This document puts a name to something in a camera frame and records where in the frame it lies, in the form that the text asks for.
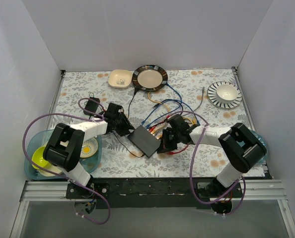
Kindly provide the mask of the dark grey network switch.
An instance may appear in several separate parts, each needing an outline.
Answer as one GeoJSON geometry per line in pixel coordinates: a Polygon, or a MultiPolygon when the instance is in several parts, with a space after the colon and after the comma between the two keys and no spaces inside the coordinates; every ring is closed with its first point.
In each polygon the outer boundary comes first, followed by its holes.
{"type": "Polygon", "coordinates": [[[160,140],[153,136],[142,125],[137,127],[127,138],[143,153],[150,158],[159,148],[160,140]]]}

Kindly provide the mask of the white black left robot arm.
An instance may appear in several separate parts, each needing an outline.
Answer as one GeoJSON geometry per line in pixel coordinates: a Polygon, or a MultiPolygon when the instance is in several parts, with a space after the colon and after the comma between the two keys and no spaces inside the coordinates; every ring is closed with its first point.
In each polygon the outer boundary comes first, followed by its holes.
{"type": "Polygon", "coordinates": [[[44,149],[43,158],[58,167],[67,179],[79,184],[77,192],[81,197],[90,198],[94,194],[94,186],[89,183],[91,175],[79,162],[83,143],[109,132],[125,136],[133,129],[123,107],[110,103],[105,112],[93,119],[78,124],[57,124],[44,149]]]}

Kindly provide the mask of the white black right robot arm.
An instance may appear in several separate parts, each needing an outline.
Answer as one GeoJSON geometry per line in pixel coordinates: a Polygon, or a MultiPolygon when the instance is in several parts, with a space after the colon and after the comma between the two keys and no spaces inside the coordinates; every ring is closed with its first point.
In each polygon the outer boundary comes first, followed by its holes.
{"type": "Polygon", "coordinates": [[[211,145],[223,149],[229,163],[216,176],[210,187],[219,197],[231,192],[232,184],[267,155],[267,147],[257,134],[238,122],[232,127],[204,127],[189,124],[181,115],[171,116],[170,127],[162,132],[157,153],[171,152],[177,144],[211,145]]]}

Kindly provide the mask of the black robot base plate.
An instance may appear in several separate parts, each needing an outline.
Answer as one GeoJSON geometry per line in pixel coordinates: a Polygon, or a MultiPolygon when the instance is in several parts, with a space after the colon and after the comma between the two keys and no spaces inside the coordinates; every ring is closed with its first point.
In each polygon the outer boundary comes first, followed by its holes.
{"type": "MultiPolygon", "coordinates": [[[[203,189],[213,178],[193,178],[198,197],[207,202],[222,195],[224,191],[209,193],[203,189]]],[[[188,178],[94,178],[90,188],[107,199],[111,208],[197,207],[209,209],[193,196],[188,178]]],[[[97,209],[106,208],[98,195],[69,183],[66,199],[96,199],[97,209]]]]}

